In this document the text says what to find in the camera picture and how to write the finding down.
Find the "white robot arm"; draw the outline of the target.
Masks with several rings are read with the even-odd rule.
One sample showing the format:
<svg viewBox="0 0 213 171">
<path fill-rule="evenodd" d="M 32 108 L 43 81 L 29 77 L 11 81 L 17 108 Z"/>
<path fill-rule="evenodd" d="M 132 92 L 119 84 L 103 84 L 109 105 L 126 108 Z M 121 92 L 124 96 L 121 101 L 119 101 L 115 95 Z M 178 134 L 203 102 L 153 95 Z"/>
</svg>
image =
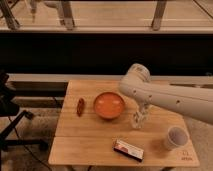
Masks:
<svg viewBox="0 0 213 171">
<path fill-rule="evenodd" d="M 138 63 L 129 68 L 118 89 L 138 104 L 133 115 L 137 124 L 146 118 L 148 106 L 155 105 L 213 125 L 212 89 L 151 83 L 149 70 Z"/>
</svg>

